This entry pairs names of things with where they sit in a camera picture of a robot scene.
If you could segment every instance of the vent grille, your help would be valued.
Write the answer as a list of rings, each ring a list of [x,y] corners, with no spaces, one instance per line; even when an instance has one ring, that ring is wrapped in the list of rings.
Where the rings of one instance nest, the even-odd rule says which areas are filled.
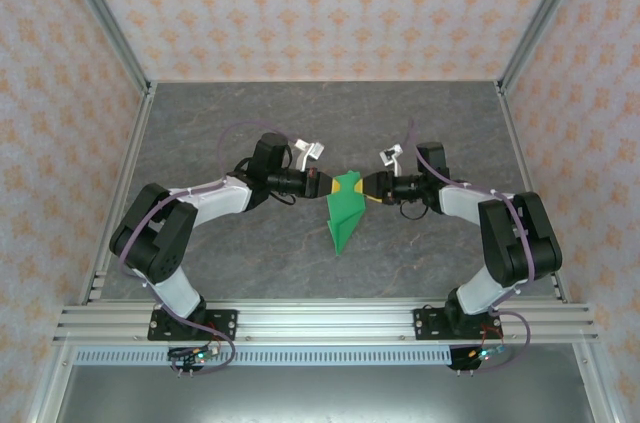
[[[168,347],[96,347],[78,349],[78,366],[163,366]],[[212,365],[229,357],[229,350],[213,358]],[[238,348],[234,366],[401,366],[448,365],[448,346],[429,347],[245,347]]]

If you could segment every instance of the metal base plate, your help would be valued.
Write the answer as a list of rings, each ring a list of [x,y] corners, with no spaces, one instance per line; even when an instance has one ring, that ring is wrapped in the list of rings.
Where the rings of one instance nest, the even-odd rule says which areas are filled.
[[[499,334],[494,331],[485,332],[483,328],[493,328]],[[502,324],[498,317],[488,313],[465,316],[464,325],[460,325],[457,333],[454,333],[444,314],[444,308],[428,306],[413,310],[413,329],[416,340],[478,340],[483,335],[486,340],[499,340],[502,337]]]
[[[208,309],[205,314],[207,323],[212,323],[216,330],[235,340],[238,326],[237,310]],[[211,334],[206,331],[195,333],[193,331],[193,328],[177,322],[163,310],[153,310],[147,339],[149,341],[209,341],[211,339]]]

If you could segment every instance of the patterned wallpaper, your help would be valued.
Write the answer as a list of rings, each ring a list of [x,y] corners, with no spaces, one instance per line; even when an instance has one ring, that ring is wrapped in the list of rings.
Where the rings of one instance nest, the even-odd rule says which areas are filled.
[[[83,0],[0,0],[0,421],[77,301],[138,100]]]
[[[565,0],[509,94],[572,296],[640,415],[640,0]]]
[[[496,79],[540,0],[108,0],[155,80]]]

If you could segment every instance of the green paper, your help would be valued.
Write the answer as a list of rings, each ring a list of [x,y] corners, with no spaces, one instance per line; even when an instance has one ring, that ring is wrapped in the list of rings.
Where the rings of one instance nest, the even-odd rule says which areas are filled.
[[[349,237],[358,226],[364,213],[364,195],[355,192],[360,181],[360,173],[350,171],[346,175],[335,177],[340,183],[340,190],[327,196],[329,205],[329,230],[336,247],[336,255],[342,253]]]

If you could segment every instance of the gray floor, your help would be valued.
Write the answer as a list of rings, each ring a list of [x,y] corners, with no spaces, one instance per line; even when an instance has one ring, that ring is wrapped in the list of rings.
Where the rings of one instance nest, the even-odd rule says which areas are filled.
[[[532,346],[513,366],[456,378],[436,366],[77,367],[59,423],[589,423],[570,345]]]
[[[326,150],[317,166],[336,176],[384,169],[378,152],[402,141],[413,116],[422,141],[441,141],[453,178],[503,191],[524,188],[492,83],[350,82],[160,84],[140,149],[129,202],[146,183],[187,187],[215,180],[216,142],[229,124],[272,121]],[[262,130],[243,127],[224,144],[225,168],[250,156]],[[415,158],[403,155],[406,174]],[[409,208],[408,212],[419,208]],[[367,211],[336,257],[324,199],[294,207],[269,200],[198,227],[183,267],[215,298],[445,297],[483,264],[480,232],[397,207]],[[530,295],[552,295],[550,280]],[[110,265],[103,298],[148,298]]]

